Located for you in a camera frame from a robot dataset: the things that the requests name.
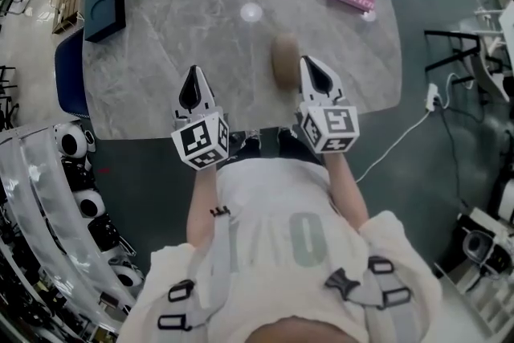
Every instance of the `white box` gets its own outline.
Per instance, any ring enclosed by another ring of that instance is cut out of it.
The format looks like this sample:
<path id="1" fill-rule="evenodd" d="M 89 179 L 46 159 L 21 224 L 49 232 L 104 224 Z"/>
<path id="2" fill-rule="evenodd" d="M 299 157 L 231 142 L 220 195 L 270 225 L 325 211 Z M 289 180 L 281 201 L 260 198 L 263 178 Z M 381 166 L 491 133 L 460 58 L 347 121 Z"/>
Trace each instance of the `white box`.
<path id="1" fill-rule="evenodd" d="M 228 158 L 228 125 L 213 113 L 171 133 L 181 160 L 195 170 Z"/>
<path id="2" fill-rule="evenodd" d="M 315 153 L 346 152 L 359 137 L 354 106 L 310 106 L 300 127 Z"/>

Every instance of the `brown cylindrical object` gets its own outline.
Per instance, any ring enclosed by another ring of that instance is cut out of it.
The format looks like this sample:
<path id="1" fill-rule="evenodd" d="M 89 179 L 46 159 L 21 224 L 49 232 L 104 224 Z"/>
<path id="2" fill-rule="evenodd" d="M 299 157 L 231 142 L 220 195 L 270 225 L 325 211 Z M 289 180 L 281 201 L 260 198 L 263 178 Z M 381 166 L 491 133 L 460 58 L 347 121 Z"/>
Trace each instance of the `brown cylindrical object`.
<path id="1" fill-rule="evenodd" d="M 278 88 L 290 91 L 300 87 L 300 48 L 293 34 L 283 33 L 273 39 L 271 65 Z"/>

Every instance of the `blue chair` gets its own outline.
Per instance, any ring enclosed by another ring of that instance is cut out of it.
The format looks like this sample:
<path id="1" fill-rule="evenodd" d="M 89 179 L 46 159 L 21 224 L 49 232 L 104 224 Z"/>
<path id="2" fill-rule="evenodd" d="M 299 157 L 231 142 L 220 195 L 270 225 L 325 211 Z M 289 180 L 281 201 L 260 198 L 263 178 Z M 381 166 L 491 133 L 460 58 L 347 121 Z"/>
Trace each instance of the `blue chair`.
<path id="1" fill-rule="evenodd" d="M 89 119 L 84 79 L 82 77 L 82 38 L 80 29 L 61 42 L 55 50 L 55 82 L 62 110 Z"/>

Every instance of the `dark green floor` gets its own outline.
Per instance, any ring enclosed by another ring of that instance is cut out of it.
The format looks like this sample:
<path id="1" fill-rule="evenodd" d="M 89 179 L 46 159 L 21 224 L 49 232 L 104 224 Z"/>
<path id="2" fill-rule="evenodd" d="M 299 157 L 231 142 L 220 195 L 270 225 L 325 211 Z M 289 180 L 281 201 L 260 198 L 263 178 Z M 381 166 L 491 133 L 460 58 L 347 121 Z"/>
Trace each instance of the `dark green floor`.
<path id="1" fill-rule="evenodd" d="M 392 1 L 402 42 L 402 99 L 396 108 L 360 116 L 361 137 L 347 155 L 356 176 L 424 114 L 429 82 L 424 66 L 448 55 L 450 46 L 434 40 L 427 47 L 423 30 L 456 28 L 478 7 L 476 0 Z M 480 2 L 489 9 L 498 6 L 495 0 Z M 442 67 L 430 74 L 430 81 L 444 94 L 447 75 L 462 70 L 459 65 Z M 467 92 L 461 86 L 455 88 L 451 106 L 477 118 L 445 113 L 456 143 L 460 197 L 469 207 L 485 208 L 500 167 L 508 107 L 489 104 L 483 109 L 476 88 Z M 97 146 L 94 169 L 100 192 L 114 223 L 137 249 L 137 263 L 146 272 L 151 251 L 184 240 L 193 174 L 179 161 L 170 139 L 99 141 Z M 370 213 L 392 210 L 404 222 L 412 244 L 431 263 L 443 253 L 462 210 L 456 179 L 451 141 L 441 115 L 435 113 L 360 187 Z"/>

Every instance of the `white shirt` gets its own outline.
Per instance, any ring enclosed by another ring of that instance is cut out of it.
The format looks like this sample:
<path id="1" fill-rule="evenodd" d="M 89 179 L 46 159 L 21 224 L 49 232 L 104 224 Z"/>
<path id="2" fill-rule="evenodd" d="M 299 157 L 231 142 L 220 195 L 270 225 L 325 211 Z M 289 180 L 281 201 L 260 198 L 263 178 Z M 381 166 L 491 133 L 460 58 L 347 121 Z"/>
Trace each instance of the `white shirt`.
<path id="1" fill-rule="evenodd" d="M 368 342 L 364 309 L 343 301 L 324 282 L 337 267 L 361 281 L 370 246 L 395 264 L 413 291 L 426 331 L 441 300 L 439 282 L 392 213 L 375 216 L 358 233 L 338 215 L 325 168 L 289 159 L 240 161 L 218 172 L 218 200 L 231 216 L 230 293 L 208 324 L 209 342 L 243 343 L 259 327 L 292 316 L 334 325 Z M 145 287 L 120 343 L 150 340 L 141 334 L 149 330 L 145 322 L 152 302 L 186 278 L 193 252 L 182 244 L 152 254 Z M 200 269 L 198 278 L 205 272 Z"/>

